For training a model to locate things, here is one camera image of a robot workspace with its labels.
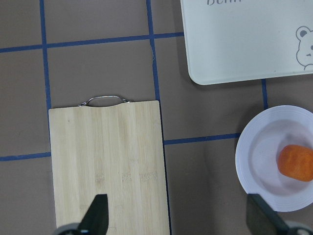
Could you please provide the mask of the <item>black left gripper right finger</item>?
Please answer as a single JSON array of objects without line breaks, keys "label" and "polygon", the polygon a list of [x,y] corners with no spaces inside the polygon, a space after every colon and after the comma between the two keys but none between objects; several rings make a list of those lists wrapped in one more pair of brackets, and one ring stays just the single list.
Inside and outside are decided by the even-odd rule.
[{"label": "black left gripper right finger", "polygon": [[252,235],[287,235],[288,225],[259,194],[248,194],[246,224]]}]

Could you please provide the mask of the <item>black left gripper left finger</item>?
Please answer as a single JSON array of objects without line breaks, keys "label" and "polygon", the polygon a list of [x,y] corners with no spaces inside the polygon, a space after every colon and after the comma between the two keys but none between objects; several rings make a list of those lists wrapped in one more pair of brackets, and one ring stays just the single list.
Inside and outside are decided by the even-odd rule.
[{"label": "black left gripper left finger", "polygon": [[109,206],[106,194],[98,194],[78,226],[82,235],[105,235],[109,227]]}]

